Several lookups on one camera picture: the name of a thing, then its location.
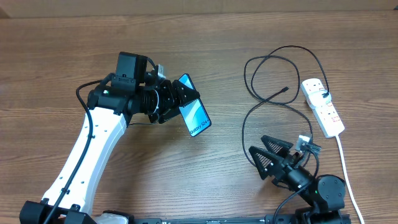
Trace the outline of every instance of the beige wall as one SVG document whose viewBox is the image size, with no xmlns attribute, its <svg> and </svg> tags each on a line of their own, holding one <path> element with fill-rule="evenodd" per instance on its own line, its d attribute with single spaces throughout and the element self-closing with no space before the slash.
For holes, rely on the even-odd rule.
<svg viewBox="0 0 398 224">
<path fill-rule="evenodd" d="M 397 5 L 398 0 L 0 0 L 0 17 L 393 10 Z"/>
</svg>

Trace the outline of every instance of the electrical socket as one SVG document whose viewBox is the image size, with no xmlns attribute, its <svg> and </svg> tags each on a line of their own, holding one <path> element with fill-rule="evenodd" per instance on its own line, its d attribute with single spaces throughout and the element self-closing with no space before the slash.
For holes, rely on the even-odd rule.
<svg viewBox="0 0 398 224">
<path fill-rule="evenodd" d="M 344 131 L 345 127 L 331 102 L 331 95 L 323 98 L 326 92 L 321 80 L 311 78 L 301 84 L 301 89 L 326 138 L 332 138 Z"/>
</svg>

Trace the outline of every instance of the extension cord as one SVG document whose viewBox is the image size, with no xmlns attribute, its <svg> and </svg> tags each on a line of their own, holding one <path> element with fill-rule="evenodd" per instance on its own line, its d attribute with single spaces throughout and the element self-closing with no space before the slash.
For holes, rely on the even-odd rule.
<svg viewBox="0 0 398 224">
<path fill-rule="evenodd" d="M 323 94 L 326 93 L 326 90 L 323 87 L 321 80 L 317 78 L 311 78 L 302 82 L 301 89 L 325 137 L 336 137 L 349 197 L 351 198 L 361 224 L 365 224 L 361 211 L 359 211 L 358 205 L 355 202 L 354 194 L 351 190 L 351 184 L 349 184 L 347 168 L 343 154 L 343 146 L 341 145 L 340 138 L 338 136 L 344 131 L 344 125 L 341 118 L 337 114 L 335 106 L 333 106 L 333 103 L 331 102 L 331 94 L 329 93 L 326 98 L 323 97 Z"/>
</svg>

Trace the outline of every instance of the blue smartphone screen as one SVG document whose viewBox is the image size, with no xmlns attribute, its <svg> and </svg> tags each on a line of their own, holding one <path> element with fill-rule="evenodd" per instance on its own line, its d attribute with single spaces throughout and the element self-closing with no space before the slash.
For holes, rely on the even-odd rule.
<svg viewBox="0 0 398 224">
<path fill-rule="evenodd" d="M 188 74 L 182 75 L 179 81 L 187 87 L 195 90 Z M 200 99 L 194 100 L 184 107 L 181 106 L 180 112 L 192 137 L 198 135 L 211 126 L 210 118 Z"/>
</svg>

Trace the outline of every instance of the white cable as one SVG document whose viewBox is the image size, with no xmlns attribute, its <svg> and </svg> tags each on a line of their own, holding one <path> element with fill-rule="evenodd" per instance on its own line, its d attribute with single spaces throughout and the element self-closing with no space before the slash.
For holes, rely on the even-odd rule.
<svg viewBox="0 0 398 224">
<path fill-rule="evenodd" d="M 351 185 L 349 184 L 346 162 L 344 161 L 343 146 L 341 146 L 341 141 L 338 136 L 336 136 L 336 140 L 337 140 L 338 150 L 340 151 L 341 165 L 343 166 L 344 179 L 346 180 L 346 183 L 347 183 L 349 197 L 351 198 L 351 201 L 353 202 L 354 208 L 356 210 L 356 213 L 358 214 L 361 224 L 365 224 L 365 221 L 363 220 L 361 211 L 359 211 L 358 205 L 355 202 L 354 194 L 353 194 L 353 191 L 351 190 Z"/>
</svg>

